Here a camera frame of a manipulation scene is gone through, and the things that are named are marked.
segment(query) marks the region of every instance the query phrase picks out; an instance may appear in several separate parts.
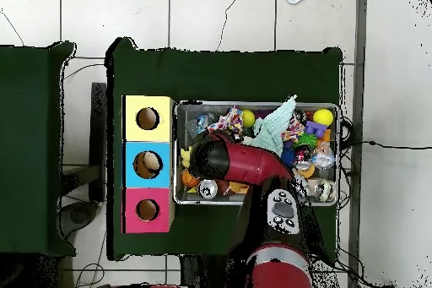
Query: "plush toy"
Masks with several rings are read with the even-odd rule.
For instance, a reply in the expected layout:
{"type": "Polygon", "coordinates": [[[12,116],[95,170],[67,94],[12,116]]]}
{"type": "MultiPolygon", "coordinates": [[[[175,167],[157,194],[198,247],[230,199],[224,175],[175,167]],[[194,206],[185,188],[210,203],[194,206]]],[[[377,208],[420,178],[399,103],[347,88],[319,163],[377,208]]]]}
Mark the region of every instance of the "plush toy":
{"type": "Polygon", "coordinates": [[[180,149],[180,156],[182,158],[181,164],[187,169],[189,168],[189,160],[191,159],[192,147],[190,146],[187,150],[180,149]]]}
{"type": "Polygon", "coordinates": [[[181,172],[181,182],[185,187],[195,187],[199,184],[199,179],[191,175],[191,173],[185,169],[181,172]]]}

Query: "green tablecloth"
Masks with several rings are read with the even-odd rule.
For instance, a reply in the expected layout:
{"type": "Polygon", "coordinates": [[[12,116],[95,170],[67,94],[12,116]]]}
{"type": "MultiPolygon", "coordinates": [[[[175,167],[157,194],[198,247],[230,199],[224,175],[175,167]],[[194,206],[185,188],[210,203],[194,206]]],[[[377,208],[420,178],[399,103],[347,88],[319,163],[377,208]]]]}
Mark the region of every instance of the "green tablecloth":
{"type": "MultiPolygon", "coordinates": [[[[107,213],[107,223],[112,224],[108,253],[114,258],[128,253],[226,254],[239,212],[237,206],[177,205],[169,233],[121,234],[122,95],[167,95],[175,101],[282,101],[297,94],[301,102],[338,104],[341,61],[337,48],[324,52],[139,51],[129,39],[117,39],[106,54],[111,68],[108,103],[114,107],[109,106],[108,116],[114,139],[113,148],[108,142],[108,177],[114,181],[107,213]]],[[[314,210],[324,253],[334,261],[336,205],[314,210]]]]}
{"type": "Polygon", "coordinates": [[[61,85],[73,43],[0,46],[0,252],[73,255],[57,232],[61,85]]]}

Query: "orange ball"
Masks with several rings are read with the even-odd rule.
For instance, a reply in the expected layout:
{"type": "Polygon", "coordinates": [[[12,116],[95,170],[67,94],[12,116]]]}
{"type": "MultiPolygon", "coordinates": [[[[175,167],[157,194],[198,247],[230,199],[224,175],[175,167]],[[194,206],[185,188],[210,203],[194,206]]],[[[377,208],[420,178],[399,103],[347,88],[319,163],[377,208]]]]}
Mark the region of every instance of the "orange ball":
{"type": "Polygon", "coordinates": [[[195,187],[199,184],[199,179],[192,176],[191,173],[185,169],[181,172],[181,182],[185,187],[195,187]]]}

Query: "box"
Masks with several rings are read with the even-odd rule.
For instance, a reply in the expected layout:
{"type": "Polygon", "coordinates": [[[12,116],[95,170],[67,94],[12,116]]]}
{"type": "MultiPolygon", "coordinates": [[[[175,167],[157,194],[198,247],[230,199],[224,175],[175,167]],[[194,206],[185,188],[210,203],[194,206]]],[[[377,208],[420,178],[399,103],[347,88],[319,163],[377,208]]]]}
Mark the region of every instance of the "box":
{"type": "MultiPolygon", "coordinates": [[[[212,200],[201,198],[197,193],[188,193],[181,182],[181,172],[184,167],[181,164],[180,148],[186,149],[193,145],[194,141],[191,134],[186,128],[187,123],[196,120],[202,114],[212,113],[216,120],[219,116],[223,116],[232,107],[236,106],[239,109],[266,110],[275,109],[281,106],[282,103],[277,102],[244,102],[244,101],[196,101],[191,104],[190,101],[181,101],[175,106],[175,116],[177,124],[177,140],[175,141],[175,170],[174,170],[174,200],[178,204],[211,204],[211,205],[242,205],[246,196],[245,193],[236,193],[232,196],[215,196],[212,200]]],[[[337,196],[331,203],[322,203],[317,198],[311,198],[312,206],[331,206],[338,201],[339,193],[339,139],[340,139],[340,113],[338,106],[330,103],[296,103],[296,108],[304,111],[316,111],[326,108],[333,113],[333,122],[329,126],[331,129],[330,144],[335,154],[336,161],[334,166],[328,170],[318,170],[312,177],[321,177],[335,182],[337,196]]]]}

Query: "purple toy block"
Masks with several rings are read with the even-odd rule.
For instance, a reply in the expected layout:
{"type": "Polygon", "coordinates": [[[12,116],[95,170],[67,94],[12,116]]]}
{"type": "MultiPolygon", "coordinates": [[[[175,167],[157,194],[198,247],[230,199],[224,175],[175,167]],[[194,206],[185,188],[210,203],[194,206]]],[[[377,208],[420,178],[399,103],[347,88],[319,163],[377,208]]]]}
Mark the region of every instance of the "purple toy block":
{"type": "Polygon", "coordinates": [[[315,136],[319,139],[322,138],[326,130],[327,125],[311,121],[307,121],[306,123],[306,134],[315,134],[315,136]]]}

